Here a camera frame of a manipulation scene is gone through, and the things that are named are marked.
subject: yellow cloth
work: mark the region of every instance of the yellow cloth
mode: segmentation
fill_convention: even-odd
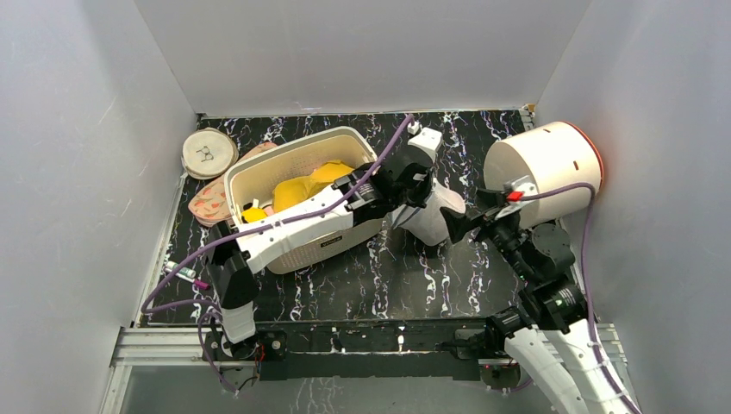
[[[241,212],[241,218],[243,218],[246,223],[254,223],[259,220],[264,220],[266,218],[266,212],[262,209],[252,207],[249,210]]]
[[[352,172],[353,169],[341,160],[332,160],[322,164],[309,176],[288,179],[279,183],[272,193],[274,212],[279,213],[293,205],[300,204],[333,184],[335,180]]]

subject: orange rim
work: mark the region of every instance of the orange rim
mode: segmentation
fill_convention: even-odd
[[[602,188],[602,184],[604,183],[604,163],[602,161],[602,155],[599,153],[597,146],[594,145],[594,142],[591,142],[591,140],[589,139],[589,136],[587,134],[585,134],[584,131],[579,129],[576,125],[574,125],[570,122],[566,122],[566,121],[562,121],[562,122],[565,123],[566,125],[571,125],[572,128],[576,129],[581,134],[581,136],[583,136],[584,139],[587,142],[589,142],[589,146],[594,151],[594,154],[597,155],[597,160],[599,160],[599,188]]]

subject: red button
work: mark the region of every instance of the red button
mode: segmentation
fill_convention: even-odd
[[[523,191],[513,191],[510,194],[508,194],[508,201],[514,203],[516,201],[520,201],[520,199],[523,197]]]

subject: basket label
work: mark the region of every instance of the basket label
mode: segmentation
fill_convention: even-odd
[[[333,243],[337,243],[341,240],[342,240],[342,235],[339,235],[339,236],[335,237],[334,239],[330,239],[328,241],[323,241],[322,243],[320,243],[320,247],[325,248],[325,247],[327,247]]]

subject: small bottle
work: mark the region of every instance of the small bottle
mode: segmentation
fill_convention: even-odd
[[[174,261],[167,261],[165,263],[165,272],[170,273],[172,269],[174,269],[177,265],[178,263]],[[202,280],[196,279],[196,271],[193,269],[189,269],[188,267],[183,267],[182,269],[180,269],[180,272],[178,272],[178,274],[176,274],[175,276],[177,276],[178,279],[185,280],[188,283],[192,283],[193,285],[198,286],[199,289],[207,291],[210,288],[209,284],[205,283]]]
[[[178,265],[178,263],[176,263],[174,261],[170,261],[170,260],[167,261],[165,263],[165,272],[166,273],[171,272],[172,269],[174,269],[175,266],[177,266],[177,265]],[[188,267],[183,267],[182,269],[180,269],[180,272],[178,272],[178,275],[183,276],[187,279],[190,279],[190,282],[193,283],[193,279],[196,278],[196,271],[193,269],[189,269]]]

